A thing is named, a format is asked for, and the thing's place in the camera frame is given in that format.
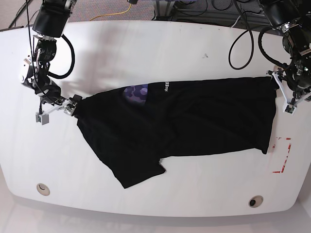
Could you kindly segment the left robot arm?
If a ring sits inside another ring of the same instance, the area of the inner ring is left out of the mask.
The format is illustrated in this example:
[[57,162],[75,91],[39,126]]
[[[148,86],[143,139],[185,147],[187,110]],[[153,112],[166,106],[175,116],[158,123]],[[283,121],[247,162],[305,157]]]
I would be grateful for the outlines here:
[[[259,5],[270,26],[258,37],[262,55],[276,65],[271,73],[285,99],[283,111],[293,113],[302,101],[311,100],[311,2],[309,0],[260,0]],[[290,55],[290,63],[281,63],[263,49],[262,37],[269,30],[282,36],[282,45]]]

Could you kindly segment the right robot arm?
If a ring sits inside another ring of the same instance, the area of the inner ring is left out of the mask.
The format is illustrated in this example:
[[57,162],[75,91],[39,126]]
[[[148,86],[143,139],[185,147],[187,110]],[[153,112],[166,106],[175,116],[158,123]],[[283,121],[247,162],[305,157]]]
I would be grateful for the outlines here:
[[[28,70],[27,74],[22,77],[21,83],[32,89],[40,97],[39,112],[36,114],[40,122],[48,114],[42,110],[43,104],[52,105],[52,111],[62,109],[71,116],[77,103],[82,99],[78,95],[69,99],[62,97],[61,88],[51,79],[62,80],[68,77],[75,65],[73,45],[63,34],[75,5],[75,0],[44,0],[33,24],[33,30],[36,34],[33,39],[29,39],[31,54],[24,60],[24,66]],[[63,75],[49,71],[50,62],[56,55],[58,38],[62,38],[67,43],[71,53],[69,70]]]

